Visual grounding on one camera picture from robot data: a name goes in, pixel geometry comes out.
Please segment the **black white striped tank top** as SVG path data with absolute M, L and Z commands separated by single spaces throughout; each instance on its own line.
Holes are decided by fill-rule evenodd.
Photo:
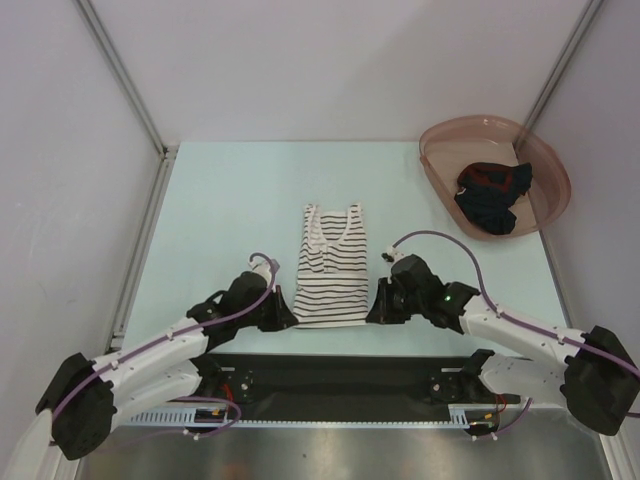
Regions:
M 299 329 L 357 327 L 369 311 L 368 242 L 359 203 L 305 207 L 292 312 Z

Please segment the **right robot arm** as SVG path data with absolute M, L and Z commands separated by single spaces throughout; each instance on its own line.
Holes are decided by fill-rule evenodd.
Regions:
M 417 255 L 383 254 L 367 322 L 403 324 L 416 315 L 437 328 L 489 340 L 509 355 L 479 350 L 465 364 L 463 393 L 473 401 L 513 394 L 563 407 L 583 426 L 616 435 L 639 394 L 639 369 L 606 328 L 549 327 L 494 303 L 481 288 L 442 282 Z

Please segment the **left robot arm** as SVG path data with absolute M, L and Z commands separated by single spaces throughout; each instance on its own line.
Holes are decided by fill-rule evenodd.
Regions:
M 214 397 L 221 376 L 205 356 L 241 329 L 278 332 L 297 323 L 271 278 L 244 272 L 146 343 L 94 359 L 68 357 L 35 411 L 51 413 L 51 437 L 64 457 L 81 459 L 141 412 L 193 394 Z

